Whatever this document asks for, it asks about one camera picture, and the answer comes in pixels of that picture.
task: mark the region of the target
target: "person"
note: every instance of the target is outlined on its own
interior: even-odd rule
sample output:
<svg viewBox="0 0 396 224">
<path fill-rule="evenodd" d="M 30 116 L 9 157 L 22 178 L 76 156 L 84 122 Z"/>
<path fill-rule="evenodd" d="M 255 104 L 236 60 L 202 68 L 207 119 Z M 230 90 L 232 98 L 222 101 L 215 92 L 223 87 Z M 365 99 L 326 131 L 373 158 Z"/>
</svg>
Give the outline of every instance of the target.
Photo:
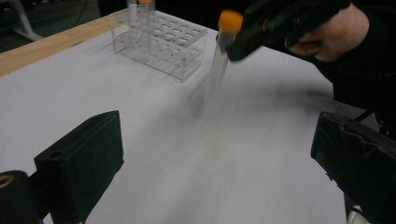
<svg viewBox="0 0 396 224">
<path fill-rule="evenodd" d="M 334 100 L 375 113 L 396 140 L 396 9 L 351 4 L 287 49 L 311 60 L 333 85 Z"/>
</svg>

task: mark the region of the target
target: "orange cap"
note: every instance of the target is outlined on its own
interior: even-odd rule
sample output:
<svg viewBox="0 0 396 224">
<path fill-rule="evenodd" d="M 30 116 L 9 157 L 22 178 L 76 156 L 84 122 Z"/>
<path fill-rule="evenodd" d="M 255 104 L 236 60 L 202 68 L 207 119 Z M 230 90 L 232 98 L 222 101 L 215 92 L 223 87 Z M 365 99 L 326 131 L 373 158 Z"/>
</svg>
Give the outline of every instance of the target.
<svg viewBox="0 0 396 224">
<path fill-rule="evenodd" d="M 241 30 L 243 16 L 232 10 L 222 10 L 219 19 L 219 28 L 228 33 L 238 33 Z"/>
</svg>

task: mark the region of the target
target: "white tabletop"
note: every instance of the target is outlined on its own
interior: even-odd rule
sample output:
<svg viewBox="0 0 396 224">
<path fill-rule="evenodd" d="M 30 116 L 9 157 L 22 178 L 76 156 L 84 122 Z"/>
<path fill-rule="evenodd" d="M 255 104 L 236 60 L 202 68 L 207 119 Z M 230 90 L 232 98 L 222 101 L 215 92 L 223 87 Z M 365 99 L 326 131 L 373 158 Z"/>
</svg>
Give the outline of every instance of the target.
<svg viewBox="0 0 396 224">
<path fill-rule="evenodd" d="M 229 64 L 202 110 L 215 36 L 206 70 L 184 83 L 114 54 L 110 33 L 1 77 L 0 172 L 31 175 L 38 153 L 119 110 L 125 163 L 87 223 L 346 223 L 342 191 L 310 158 L 331 83 L 262 48 Z"/>
</svg>

